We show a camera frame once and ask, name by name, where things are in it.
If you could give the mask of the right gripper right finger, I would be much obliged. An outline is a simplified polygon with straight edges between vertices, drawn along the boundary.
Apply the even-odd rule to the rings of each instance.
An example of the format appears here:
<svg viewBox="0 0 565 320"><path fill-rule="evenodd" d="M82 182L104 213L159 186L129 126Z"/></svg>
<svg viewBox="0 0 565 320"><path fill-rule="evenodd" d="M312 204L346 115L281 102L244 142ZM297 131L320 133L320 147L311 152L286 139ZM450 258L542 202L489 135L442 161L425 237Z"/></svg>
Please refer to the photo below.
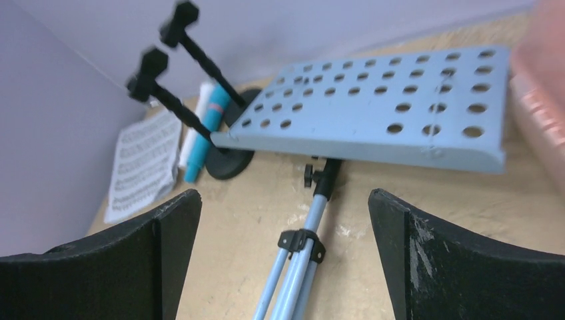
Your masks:
<svg viewBox="0 0 565 320"><path fill-rule="evenodd" d="M368 198L397 319L563 319L564 256L485 237L385 191Z"/></svg>

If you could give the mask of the light blue music stand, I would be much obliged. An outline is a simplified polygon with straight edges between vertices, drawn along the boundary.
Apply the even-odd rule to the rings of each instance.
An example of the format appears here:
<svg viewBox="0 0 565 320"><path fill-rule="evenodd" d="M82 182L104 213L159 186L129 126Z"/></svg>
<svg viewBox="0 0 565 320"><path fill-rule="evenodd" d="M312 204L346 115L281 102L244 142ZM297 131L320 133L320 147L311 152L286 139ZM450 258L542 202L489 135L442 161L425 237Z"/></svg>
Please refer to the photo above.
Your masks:
<svg viewBox="0 0 565 320"><path fill-rule="evenodd" d="M342 162L501 173L510 51L482 45L285 67L218 147L326 159L307 167L303 229L281 235L255 319L301 319L325 250L317 229Z"/></svg>

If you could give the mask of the black mic stand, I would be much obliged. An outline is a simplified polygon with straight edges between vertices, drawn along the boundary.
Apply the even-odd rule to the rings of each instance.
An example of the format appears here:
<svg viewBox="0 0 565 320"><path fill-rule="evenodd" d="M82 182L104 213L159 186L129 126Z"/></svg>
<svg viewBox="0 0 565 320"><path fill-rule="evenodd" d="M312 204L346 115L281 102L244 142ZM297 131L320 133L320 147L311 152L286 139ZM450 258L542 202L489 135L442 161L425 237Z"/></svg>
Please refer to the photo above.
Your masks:
<svg viewBox="0 0 565 320"><path fill-rule="evenodd" d="M236 177L248 167L254 153L249 150L217 147L212 142L213 132L209 126L202 123L177 96L157 83L157 78L167 69L168 62L169 56L158 47L150 46L144 50L138 70L126 84L129 97L141 103L147 102L151 97L155 98L184 125L198 133L193 151L186 162L186 182L195 182L203 167L217 180Z"/></svg>
<svg viewBox="0 0 565 320"><path fill-rule="evenodd" d="M181 45L203 71L228 93L230 101L223 120L228 127L231 127L259 95L261 89L250 87L239 93L226 80L219 67L186 32L186 28L195 23L198 18L199 8L192 1L177 2L171 17L162 24L159 30L160 40L162 44L171 49Z"/></svg>

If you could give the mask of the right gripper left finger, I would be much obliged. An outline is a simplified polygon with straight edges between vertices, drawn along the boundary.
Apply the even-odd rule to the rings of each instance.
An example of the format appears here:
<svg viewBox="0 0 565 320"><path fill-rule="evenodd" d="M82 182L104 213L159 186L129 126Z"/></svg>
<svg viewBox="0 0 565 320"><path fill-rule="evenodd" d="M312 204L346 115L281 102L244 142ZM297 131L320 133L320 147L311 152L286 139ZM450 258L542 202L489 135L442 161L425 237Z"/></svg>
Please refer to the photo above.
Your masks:
<svg viewBox="0 0 565 320"><path fill-rule="evenodd" d="M201 216L189 189L42 254L1 258L2 319L175 319Z"/></svg>

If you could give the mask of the pink plastic storage box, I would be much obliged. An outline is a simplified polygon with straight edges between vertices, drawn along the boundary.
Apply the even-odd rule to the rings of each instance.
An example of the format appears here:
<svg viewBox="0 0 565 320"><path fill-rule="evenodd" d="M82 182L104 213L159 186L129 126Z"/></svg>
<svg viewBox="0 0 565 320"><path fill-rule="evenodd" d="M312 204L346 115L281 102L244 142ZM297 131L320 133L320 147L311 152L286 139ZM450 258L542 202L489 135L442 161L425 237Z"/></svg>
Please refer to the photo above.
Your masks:
<svg viewBox="0 0 565 320"><path fill-rule="evenodd" d="M564 193L564 2L537 1L510 56L514 120Z"/></svg>

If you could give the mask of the sheet music page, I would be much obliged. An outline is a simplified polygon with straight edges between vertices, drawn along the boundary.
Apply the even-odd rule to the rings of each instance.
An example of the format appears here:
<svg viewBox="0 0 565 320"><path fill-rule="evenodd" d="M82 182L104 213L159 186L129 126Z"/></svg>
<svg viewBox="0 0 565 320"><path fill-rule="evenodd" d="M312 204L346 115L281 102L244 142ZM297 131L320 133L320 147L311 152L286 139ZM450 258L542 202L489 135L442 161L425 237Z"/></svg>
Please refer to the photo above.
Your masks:
<svg viewBox="0 0 565 320"><path fill-rule="evenodd" d="M182 123L166 109L134 123L119 133L106 224L128 219L174 187Z"/></svg>

